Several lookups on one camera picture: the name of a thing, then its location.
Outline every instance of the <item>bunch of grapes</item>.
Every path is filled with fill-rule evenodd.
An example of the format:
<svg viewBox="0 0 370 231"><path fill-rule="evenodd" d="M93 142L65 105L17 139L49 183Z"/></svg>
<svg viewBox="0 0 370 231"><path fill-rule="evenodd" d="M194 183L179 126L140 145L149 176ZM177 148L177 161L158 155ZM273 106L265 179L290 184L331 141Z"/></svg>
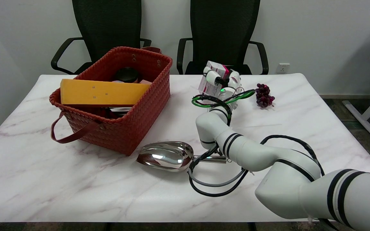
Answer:
<svg viewBox="0 0 370 231"><path fill-rule="evenodd" d="M257 94L257 104L261 108L266 108L267 106L272 105L273 100L275 100L275 97L270 96L269 92L270 89L265 84L257 84L257 89L255 89L255 92Z"/></svg>

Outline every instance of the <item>silver ice cream scoop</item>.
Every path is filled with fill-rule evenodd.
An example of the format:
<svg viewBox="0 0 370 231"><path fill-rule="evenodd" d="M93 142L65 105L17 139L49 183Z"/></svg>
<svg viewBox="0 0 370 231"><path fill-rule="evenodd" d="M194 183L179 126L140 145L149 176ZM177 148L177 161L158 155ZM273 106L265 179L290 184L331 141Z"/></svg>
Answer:
<svg viewBox="0 0 370 231"><path fill-rule="evenodd" d="M142 147L137 161L143 165L170 172L186 171L194 156L192 147L180 141L150 143ZM224 156L210 156L203 160L211 163L226 163Z"/></svg>

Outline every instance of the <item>woven basket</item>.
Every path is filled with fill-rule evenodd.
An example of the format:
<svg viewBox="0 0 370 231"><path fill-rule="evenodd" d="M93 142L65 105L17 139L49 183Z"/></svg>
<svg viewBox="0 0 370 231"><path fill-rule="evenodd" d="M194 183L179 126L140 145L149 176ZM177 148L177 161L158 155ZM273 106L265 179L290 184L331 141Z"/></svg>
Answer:
<svg viewBox="0 0 370 231"><path fill-rule="evenodd" d="M59 143L81 139L125 155L131 155L142 141L170 96L169 68L172 59L156 52L130 47L110 50L100 60L75 79L110 81L121 68L132 67L142 79L152 82L140 100L123 117L107 119L98 116L99 108L73 108L61 104L60 89L49 97L52 105L61 109L59 118L51 126L51 137ZM56 139L54 127L65 116L73 134Z"/></svg>

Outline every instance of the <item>marble table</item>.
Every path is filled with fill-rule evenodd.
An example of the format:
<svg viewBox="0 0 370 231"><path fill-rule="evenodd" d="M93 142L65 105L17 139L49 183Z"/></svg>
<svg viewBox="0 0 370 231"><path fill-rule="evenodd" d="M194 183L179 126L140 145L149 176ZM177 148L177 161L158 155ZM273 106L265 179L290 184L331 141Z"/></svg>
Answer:
<svg viewBox="0 0 370 231"><path fill-rule="evenodd" d="M59 144L50 139L50 125L59 109L49 95L69 75L41 75L22 103L0 126L0 222L275 222L286 221L265 208L254 191L267 170L248 174L231 194L211 198L194 192L185 173L147 168L129 157L83 141ZM184 141L195 154L199 143L195 118L205 111L191 104L200 76L171 76L171 98L140 146L158 141ZM270 86L275 107L260 109L255 98L239 101L232 127L261 141L285 134L306 141L325 172L354 168L370 172L370 155L342 125L300 73L242 76L247 90ZM71 133L66 120L57 137ZM298 144L272 139L272 146ZM203 181L232 178L235 163L201 163ZM203 190L217 193L225 189Z"/></svg>

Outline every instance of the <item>wall socket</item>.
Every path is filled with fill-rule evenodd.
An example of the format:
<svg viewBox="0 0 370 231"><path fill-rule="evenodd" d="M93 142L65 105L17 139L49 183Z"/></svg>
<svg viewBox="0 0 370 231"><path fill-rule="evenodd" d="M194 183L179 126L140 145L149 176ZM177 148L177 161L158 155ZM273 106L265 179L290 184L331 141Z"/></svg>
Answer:
<svg viewBox="0 0 370 231"><path fill-rule="evenodd" d="M289 70L289 63L279 63L278 67L276 68L276 73L285 74Z"/></svg>

